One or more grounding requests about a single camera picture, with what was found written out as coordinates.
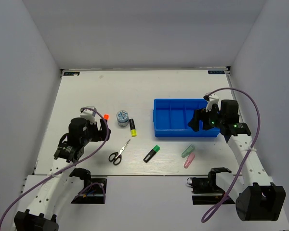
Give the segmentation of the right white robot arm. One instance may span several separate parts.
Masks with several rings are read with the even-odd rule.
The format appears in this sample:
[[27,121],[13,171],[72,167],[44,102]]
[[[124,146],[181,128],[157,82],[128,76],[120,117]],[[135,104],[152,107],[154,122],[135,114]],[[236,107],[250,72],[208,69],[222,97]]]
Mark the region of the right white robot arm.
[[188,126],[199,131],[218,128],[239,163],[238,181],[226,167],[212,168],[206,178],[191,178],[193,193],[223,193],[220,204],[232,200],[242,221],[277,221],[286,198],[282,186],[276,186],[264,170],[256,150],[252,148],[251,132],[239,121],[238,102],[222,100],[221,105],[194,110]]

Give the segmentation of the yellow capped black highlighter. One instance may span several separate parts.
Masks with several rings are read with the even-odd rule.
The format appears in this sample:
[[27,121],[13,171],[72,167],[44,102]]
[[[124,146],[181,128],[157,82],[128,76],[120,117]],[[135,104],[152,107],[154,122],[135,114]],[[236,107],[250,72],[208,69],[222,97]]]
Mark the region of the yellow capped black highlighter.
[[132,118],[129,119],[129,125],[130,125],[131,136],[132,137],[136,137],[137,136],[137,132],[136,132],[134,120]]

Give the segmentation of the pink translucent marker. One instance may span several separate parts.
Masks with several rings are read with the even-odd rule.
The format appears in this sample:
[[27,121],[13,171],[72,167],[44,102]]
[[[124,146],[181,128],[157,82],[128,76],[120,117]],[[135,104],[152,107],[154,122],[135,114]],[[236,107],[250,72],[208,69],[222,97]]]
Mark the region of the pink translucent marker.
[[187,157],[185,163],[184,163],[184,168],[187,169],[190,164],[193,162],[195,158],[195,154],[194,153],[190,153],[189,156]]

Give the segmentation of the green translucent marker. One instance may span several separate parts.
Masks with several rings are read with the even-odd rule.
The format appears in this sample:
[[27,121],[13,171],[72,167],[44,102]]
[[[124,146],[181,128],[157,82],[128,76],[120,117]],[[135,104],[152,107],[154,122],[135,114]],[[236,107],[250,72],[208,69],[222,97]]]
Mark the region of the green translucent marker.
[[182,158],[189,156],[195,150],[194,145],[189,145],[181,154]]

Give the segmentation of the orange capped black highlighter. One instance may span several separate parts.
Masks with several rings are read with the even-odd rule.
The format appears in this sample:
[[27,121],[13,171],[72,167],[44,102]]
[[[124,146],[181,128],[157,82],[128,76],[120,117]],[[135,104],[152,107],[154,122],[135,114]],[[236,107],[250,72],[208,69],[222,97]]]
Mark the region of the orange capped black highlighter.
[[107,121],[109,119],[109,115],[108,114],[105,114],[104,115],[104,119]]

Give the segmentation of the black handled scissors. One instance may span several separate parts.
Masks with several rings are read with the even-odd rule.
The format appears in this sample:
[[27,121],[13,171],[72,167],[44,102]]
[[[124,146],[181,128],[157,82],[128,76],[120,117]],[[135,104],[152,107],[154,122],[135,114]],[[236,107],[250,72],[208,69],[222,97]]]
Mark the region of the black handled scissors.
[[131,140],[128,140],[118,152],[112,153],[108,157],[109,162],[112,162],[113,165],[115,165],[115,166],[119,165],[121,163],[121,161],[122,161],[122,153],[126,149],[128,144],[130,143],[130,141]]

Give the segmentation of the round blue patterned tin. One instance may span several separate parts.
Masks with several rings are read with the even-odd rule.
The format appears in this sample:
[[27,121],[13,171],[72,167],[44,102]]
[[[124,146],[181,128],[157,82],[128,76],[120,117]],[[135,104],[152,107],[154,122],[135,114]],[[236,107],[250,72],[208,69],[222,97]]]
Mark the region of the round blue patterned tin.
[[125,110],[120,110],[116,114],[118,125],[121,127],[125,127],[129,123],[129,115]]

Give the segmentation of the green capped black highlighter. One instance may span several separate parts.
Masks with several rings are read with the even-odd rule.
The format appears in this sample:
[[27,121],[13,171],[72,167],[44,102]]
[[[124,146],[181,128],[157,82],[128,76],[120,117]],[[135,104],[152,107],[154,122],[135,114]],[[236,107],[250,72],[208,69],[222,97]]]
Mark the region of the green capped black highlighter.
[[143,159],[145,163],[148,163],[152,157],[160,150],[160,147],[156,145]]

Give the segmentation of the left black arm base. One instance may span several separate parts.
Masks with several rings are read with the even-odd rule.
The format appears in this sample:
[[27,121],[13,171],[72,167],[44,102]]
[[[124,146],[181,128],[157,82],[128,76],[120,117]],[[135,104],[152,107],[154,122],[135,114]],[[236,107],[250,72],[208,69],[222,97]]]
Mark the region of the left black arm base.
[[91,185],[80,195],[76,196],[72,204],[84,204],[84,205],[103,205],[106,202],[106,187],[107,178],[91,178],[91,182],[86,183],[84,188],[90,183],[98,183]]

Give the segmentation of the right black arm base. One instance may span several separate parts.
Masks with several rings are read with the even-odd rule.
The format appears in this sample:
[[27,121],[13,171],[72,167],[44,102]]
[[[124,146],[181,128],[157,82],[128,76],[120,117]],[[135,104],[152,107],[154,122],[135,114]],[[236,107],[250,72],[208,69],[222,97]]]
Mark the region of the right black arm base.
[[211,186],[209,178],[189,177],[186,184],[192,189],[193,205],[214,205],[220,202],[225,194],[223,189]]

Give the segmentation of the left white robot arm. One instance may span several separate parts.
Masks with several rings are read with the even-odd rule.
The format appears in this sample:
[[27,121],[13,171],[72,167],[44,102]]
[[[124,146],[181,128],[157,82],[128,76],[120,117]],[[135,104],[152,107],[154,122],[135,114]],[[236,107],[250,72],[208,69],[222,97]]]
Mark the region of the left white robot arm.
[[100,119],[101,126],[92,115],[73,118],[54,154],[49,175],[36,185],[38,192],[24,212],[18,211],[14,224],[18,231],[57,231],[59,212],[67,202],[91,191],[93,186],[102,188],[99,182],[93,182],[89,170],[77,167],[84,154],[84,148],[90,142],[109,140],[111,131],[107,119]]

